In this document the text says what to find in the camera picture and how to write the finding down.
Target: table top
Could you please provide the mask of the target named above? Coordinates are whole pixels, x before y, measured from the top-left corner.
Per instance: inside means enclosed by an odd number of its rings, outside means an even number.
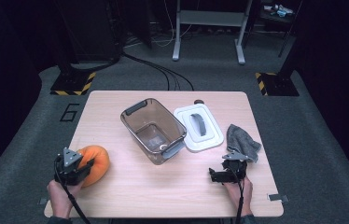
[[[218,146],[198,153],[186,147],[162,165],[153,164],[137,145],[119,116],[126,108],[155,98],[172,113],[201,99],[225,137],[231,124],[261,142],[247,96],[239,91],[93,91],[85,105],[69,146],[104,147],[110,167],[97,183],[82,189],[77,202],[87,217],[236,217],[226,189],[212,182],[209,168],[223,171],[226,138]],[[251,208],[256,217],[279,217],[284,209],[268,194],[277,188],[262,144],[258,162],[248,163],[253,182]],[[48,202],[45,215],[52,216]],[[71,217],[78,217],[73,209]]]

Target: dark background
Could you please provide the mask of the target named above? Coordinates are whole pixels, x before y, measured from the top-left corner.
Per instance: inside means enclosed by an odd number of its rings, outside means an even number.
[[[158,7],[157,1],[152,5]],[[0,155],[38,97],[39,72],[56,65],[58,58],[69,63],[80,59],[65,28],[53,1],[0,1]],[[349,159],[349,2],[305,1],[297,30],[283,74],[300,72]],[[47,34],[60,43],[59,49],[52,50]]]

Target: white lid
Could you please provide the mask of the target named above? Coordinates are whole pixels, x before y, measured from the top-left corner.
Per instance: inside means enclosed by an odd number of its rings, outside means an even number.
[[[206,105],[196,104],[177,108],[174,116],[187,128],[184,142],[190,151],[199,152],[223,143],[223,133]]]

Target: gray cloth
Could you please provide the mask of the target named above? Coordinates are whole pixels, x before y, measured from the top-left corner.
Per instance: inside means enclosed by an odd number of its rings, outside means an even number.
[[[242,128],[231,124],[227,130],[227,150],[236,151],[248,158],[248,161],[257,162],[261,144],[254,141]]]

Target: transparent bin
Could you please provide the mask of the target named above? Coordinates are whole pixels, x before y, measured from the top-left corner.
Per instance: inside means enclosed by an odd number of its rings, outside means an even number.
[[[186,127],[160,102],[148,98],[121,113],[121,120],[156,165],[185,146]]]

